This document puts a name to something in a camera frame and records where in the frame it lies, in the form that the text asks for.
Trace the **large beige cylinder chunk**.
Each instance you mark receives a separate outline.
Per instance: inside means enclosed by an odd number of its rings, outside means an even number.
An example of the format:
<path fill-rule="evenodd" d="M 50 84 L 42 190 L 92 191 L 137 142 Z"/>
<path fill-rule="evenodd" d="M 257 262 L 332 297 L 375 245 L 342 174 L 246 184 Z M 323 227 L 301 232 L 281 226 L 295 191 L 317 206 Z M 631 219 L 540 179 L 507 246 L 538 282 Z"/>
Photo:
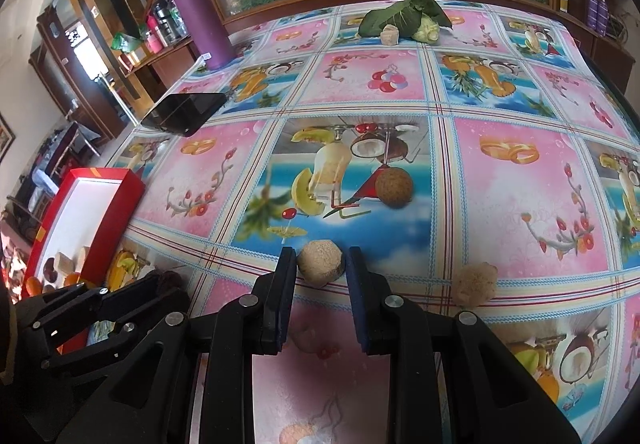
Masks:
<path fill-rule="evenodd" d="M 321 288 L 343 275 L 344 256 L 333 241 L 313 240 L 297 254 L 297 267 L 309 285 Z"/>

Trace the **round brown fruit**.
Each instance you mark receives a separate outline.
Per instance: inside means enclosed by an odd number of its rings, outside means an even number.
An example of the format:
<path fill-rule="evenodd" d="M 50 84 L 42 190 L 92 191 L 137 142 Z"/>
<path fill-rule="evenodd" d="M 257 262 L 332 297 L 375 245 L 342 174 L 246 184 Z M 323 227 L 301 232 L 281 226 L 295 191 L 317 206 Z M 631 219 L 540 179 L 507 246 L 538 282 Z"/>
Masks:
<path fill-rule="evenodd" d="M 399 167 L 389 167 L 375 181 L 378 199 L 392 209 L 405 207 L 413 196 L 413 180 L 410 174 Z"/>

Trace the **orange fruit in tray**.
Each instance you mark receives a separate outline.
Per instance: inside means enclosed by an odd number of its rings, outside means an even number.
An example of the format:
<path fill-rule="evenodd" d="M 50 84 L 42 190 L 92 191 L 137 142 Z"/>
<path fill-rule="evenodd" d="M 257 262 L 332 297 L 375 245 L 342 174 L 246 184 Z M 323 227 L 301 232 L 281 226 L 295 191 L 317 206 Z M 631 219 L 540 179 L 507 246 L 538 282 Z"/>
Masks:
<path fill-rule="evenodd" d="M 29 297 L 37 297 L 43 291 L 42 282 L 35 276 L 30 276 L 26 279 L 25 288 Z"/>

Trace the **fruit pattern tablecloth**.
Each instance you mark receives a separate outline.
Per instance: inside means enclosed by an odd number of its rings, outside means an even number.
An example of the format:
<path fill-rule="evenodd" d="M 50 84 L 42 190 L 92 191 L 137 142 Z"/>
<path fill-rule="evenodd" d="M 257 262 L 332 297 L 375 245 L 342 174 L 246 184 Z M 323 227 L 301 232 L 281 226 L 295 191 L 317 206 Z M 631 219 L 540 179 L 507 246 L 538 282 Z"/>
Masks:
<path fill-rule="evenodd" d="M 478 314 L 591 443 L 639 378 L 639 133 L 561 23 L 447 0 L 433 45 L 358 34 L 365 3 L 235 33 L 177 92 L 227 104 L 189 138 L 134 130 L 111 157 L 145 193 L 107 274 L 183 276 L 217 311 L 283 247 L 331 240 L 428 312 L 451 315 L 452 273 L 487 262 Z M 392 209 L 375 181 L 413 180 Z"/>

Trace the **red tray box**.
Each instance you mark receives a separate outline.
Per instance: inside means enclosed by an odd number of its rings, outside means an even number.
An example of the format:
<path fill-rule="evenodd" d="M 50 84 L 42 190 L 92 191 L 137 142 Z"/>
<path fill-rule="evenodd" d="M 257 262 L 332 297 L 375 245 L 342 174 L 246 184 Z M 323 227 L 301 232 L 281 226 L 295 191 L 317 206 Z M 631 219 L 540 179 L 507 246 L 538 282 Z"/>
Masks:
<path fill-rule="evenodd" d="M 128 169 L 81 167 L 70 171 L 43 216 L 25 280 L 45 282 L 44 263 L 58 253 L 74 263 L 85 254 L 78 281 L 90 288 L 103 285 L 144 191 L 142 179 Z"/>

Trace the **black smartphone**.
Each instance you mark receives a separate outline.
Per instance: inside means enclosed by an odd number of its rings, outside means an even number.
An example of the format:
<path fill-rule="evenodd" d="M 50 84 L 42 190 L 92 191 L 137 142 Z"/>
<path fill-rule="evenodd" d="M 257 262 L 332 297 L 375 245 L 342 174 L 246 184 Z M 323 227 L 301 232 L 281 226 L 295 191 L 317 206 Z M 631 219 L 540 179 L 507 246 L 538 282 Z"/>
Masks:
<path fill-rule="evenodd" d="M 175 92 L 158 100 L 142 118 L 147 129 L 190 137 L 227 104 L 223 92 Z"/>

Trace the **small beige chunk by vegetable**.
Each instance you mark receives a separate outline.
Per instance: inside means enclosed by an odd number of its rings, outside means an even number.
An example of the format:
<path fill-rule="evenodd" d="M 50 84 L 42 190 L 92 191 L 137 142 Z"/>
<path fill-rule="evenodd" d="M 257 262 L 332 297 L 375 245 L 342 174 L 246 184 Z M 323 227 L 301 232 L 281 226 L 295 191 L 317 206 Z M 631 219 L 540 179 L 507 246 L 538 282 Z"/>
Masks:
<path fill-rule="evenodd" d="M 398 27 L 386 24 L 380 34 L 380 41 L 384 46 L 396 46 L 399 43 Z"/>

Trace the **pink bottle on shelf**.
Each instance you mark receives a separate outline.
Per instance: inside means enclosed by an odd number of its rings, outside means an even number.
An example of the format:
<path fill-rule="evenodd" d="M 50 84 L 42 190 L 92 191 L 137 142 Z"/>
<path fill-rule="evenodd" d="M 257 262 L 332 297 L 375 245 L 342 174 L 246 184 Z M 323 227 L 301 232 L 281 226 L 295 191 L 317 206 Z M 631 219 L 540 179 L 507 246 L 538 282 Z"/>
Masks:
<path fill-rule="evenodd" d="M 165 44 L 163 37 L 157 32 L 157 22 L 150 14 L 146 16 L 146 25 L 149 29 L 149 48 L 153 54 L 159 54 L 165 48 Z"/>

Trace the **green bag on shelf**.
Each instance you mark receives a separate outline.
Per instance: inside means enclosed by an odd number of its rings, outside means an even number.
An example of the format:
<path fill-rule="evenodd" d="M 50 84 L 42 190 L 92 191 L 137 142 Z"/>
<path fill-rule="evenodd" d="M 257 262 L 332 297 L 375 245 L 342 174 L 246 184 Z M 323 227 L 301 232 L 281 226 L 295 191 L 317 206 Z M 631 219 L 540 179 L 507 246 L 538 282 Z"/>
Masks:
<path fill-rule="evenodd" d="M 141 46 L 141 40 L 124 32 L 116 32 L 111 41 L 111 48 L 123 54 L 130 54 Z"/>

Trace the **green leafy vegetable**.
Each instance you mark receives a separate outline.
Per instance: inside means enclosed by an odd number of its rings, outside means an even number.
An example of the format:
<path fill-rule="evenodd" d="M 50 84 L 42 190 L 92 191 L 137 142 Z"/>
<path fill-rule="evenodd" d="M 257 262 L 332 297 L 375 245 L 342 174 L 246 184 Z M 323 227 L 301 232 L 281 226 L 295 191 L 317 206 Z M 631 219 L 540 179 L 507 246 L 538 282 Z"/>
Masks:
<path fill-rule="evenodd" d="M 400 0 L 386 8 L 370 10 L 361 20 L 358 34 L 381 37 L 386 26 L 394 26 L 405 40 L 435 44 L 441 28 L 452 23 L 436 0 Z"/>

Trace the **dark steel flask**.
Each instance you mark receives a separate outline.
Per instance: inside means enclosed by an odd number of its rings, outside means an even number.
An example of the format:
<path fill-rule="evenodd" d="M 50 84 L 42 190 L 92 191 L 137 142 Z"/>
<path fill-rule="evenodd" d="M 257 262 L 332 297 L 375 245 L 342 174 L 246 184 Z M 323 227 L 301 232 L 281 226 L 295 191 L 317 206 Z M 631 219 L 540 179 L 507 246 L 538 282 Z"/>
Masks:
<path fill-rule="evenodd" d="M 167 43 L 172 45 L 179 40 L 179 34 L 174 20 L 172 20 L 168 6 L 164 0 L 157 0 L 153 4 L 153 14 L 158 26 L 162 29 Z"/>

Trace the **purple thermos bottle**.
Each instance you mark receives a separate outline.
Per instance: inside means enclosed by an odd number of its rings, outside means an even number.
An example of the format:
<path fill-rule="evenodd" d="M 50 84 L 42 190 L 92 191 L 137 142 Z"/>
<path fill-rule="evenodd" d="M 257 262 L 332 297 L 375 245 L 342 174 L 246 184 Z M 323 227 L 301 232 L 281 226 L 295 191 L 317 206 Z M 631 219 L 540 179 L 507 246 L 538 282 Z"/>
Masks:
<path fill-rule="evenodd" d="M 212 0 L 172 0 L 186 25 L 192 43 L 209 70 L 227 66 L 235 51 Z"/>

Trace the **purple bottle pair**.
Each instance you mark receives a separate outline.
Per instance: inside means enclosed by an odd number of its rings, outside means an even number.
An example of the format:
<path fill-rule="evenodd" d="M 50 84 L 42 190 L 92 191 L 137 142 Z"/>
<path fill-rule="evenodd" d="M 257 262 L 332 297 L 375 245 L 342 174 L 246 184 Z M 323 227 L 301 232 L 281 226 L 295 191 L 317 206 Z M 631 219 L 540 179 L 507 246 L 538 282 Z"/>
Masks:
<path fill-rule="evenodd" d="M 608 3 L 606 0 L 588 0 L 587 26 L 600 36 L 608 29 Z"/>

